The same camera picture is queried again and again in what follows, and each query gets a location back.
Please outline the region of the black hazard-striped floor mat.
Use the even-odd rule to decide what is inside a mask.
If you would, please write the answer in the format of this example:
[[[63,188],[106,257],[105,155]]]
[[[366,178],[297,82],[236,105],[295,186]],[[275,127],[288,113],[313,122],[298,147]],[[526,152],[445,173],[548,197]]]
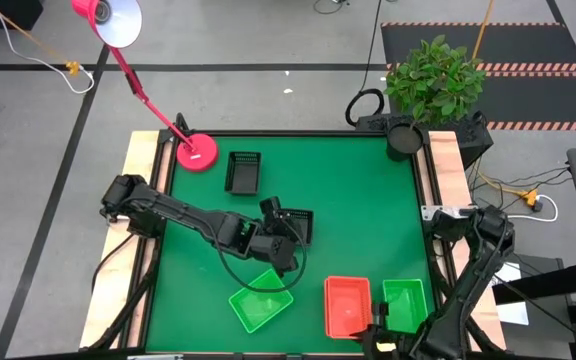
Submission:
[[[562,23],[385,22],[389,72],[422,40],[445,35],[481,60],[481,111],[494,130],[576,131],[576,45]]]

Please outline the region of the orange power plug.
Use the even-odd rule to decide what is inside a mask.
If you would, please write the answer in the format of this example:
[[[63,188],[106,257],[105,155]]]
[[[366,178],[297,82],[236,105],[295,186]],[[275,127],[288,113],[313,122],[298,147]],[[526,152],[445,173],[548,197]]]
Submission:
[[[517,196],[525,202],[525,204],[534,212],[540,212],[543,204],[540,201],[540,196],[536,189],[529,191],[519,191]]]

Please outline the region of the black plastic slotted basket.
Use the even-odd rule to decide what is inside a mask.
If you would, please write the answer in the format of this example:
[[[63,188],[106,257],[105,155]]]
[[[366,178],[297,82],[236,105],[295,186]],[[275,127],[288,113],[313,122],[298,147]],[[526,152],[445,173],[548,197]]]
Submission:
[[[259,190],[260,168],[260,152],[230,152],[224,190],[233,195],[256,195]]]
[[[292,226],[299,232],[304,245],[310,247],[312,244],[314,212],[304,209],[280,209],[279,213],[286,220],[292,221]]]

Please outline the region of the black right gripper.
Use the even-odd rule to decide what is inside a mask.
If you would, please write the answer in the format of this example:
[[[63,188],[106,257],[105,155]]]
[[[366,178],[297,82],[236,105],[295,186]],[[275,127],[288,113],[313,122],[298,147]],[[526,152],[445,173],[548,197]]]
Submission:
[[[389,305],[386,302],[373,302],[371,312],[373,324],[350,334],[353,341],[362,341],[367,360],[421,360],[418,332],[388,330]]]

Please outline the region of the green leafy potted tree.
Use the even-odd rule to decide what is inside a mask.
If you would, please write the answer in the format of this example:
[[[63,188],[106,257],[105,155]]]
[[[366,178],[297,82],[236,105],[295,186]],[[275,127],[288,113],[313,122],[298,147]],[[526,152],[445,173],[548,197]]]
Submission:
[[[443,34],[422,40],[387,74],[384,95],[415,123],[460,121],[483,93],[486,72],[480,63],[466,47],[449,45]]]

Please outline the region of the green plastic slotted basket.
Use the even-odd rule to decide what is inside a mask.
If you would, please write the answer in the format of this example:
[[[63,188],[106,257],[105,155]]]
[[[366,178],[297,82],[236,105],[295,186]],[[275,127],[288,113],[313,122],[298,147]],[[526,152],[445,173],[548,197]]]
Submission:
[[[242,288],[228,302],[249,334],[256,332],[294,302],[288,290],[281,292],[255,292]]]
[[[382,283],[388,305],[387,328],[415,334],[428,316],[423,283],[420,279],[391,279]]]

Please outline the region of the silver metal bracket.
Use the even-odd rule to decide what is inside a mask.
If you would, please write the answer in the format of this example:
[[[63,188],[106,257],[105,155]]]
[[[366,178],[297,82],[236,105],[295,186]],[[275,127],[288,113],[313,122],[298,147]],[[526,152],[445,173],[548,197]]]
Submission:
[[[470,216],[477,209],[474,205],[468,206],[446,206],[446,205],[424,205],[420,208],[424,221],[438,219],[440,216],[447,216],[452,219],[463,219]]]

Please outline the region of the red desk lamp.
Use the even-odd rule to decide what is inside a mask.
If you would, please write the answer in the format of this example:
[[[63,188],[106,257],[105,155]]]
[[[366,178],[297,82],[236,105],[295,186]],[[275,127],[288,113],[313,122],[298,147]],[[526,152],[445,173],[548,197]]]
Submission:
[[[95,35],[109,48],[123,71],[132,93],[172,132],[180,144],[177,162],[191,172],[202,172],[218,159],[216,141],[205,134],[186,136],[149,99],[134,69],[127,63],[121,49],[139,37],[143,14],[138,0],[70,0],[73,10],[84,18]]]

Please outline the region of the wooden table side board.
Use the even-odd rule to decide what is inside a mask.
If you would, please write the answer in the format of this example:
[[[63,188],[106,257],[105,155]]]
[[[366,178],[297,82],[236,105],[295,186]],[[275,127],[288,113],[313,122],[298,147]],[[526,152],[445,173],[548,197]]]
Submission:
[[[122,171],[148,180],[164,180],[155,175],[157,131],[134,131],[130,137]],[[155,241],[141,241],[127,231],[128,222],[119,220],[108,226],[102,257],[107,261],[98,272],[80,341],[82,348],[92,345],[128,300],[131,284],[140,281],[152,259]]]
[[[456,134],[449,131],[431,131],[429,138],[442,204],[454,207],[469,205],[471,195]],[[481,295],[471,316],[495,345],[506,349],[491,285],[488,285]]]

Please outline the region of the black equipment case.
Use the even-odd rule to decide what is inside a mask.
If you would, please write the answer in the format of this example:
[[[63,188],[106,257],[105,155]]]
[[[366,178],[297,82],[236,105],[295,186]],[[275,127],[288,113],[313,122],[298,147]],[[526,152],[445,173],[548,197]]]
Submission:
[[[23,30],[31,30],[43,13],[43,0],[0,0],[0,12]]]

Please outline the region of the white paper sheet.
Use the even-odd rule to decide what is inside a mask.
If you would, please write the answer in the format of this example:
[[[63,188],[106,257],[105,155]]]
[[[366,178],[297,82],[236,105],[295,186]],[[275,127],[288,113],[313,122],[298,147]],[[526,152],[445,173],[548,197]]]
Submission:
[[[503,281],[509,282],[521,278],[521,270],[518,263],[506,262],[491,280],[490,285],[501,285]],[[525,302],[497,304],[499,320],[516,325],[529,325],[528,312]]]

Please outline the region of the black plant pot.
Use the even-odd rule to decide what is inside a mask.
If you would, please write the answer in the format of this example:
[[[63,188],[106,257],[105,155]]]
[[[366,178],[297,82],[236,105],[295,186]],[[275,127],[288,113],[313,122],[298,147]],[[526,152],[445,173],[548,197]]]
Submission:
[[[401,123],[392,126],[386,133],[388,158],[402,162],[415,155],[424,145],[424,136],[415,126]]]

